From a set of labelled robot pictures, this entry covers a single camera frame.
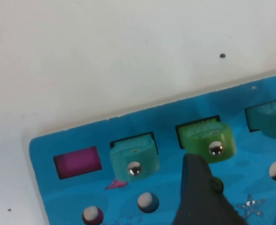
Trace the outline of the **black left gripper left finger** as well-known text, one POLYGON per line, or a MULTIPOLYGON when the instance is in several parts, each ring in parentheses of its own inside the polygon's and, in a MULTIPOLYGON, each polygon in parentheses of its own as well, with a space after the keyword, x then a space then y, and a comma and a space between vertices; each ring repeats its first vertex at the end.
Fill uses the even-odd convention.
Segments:
POLYGON ((223 182, 196 154, 183 157, 180 204, 173 225, 242 225, 244 219, 223 194, 223 182))

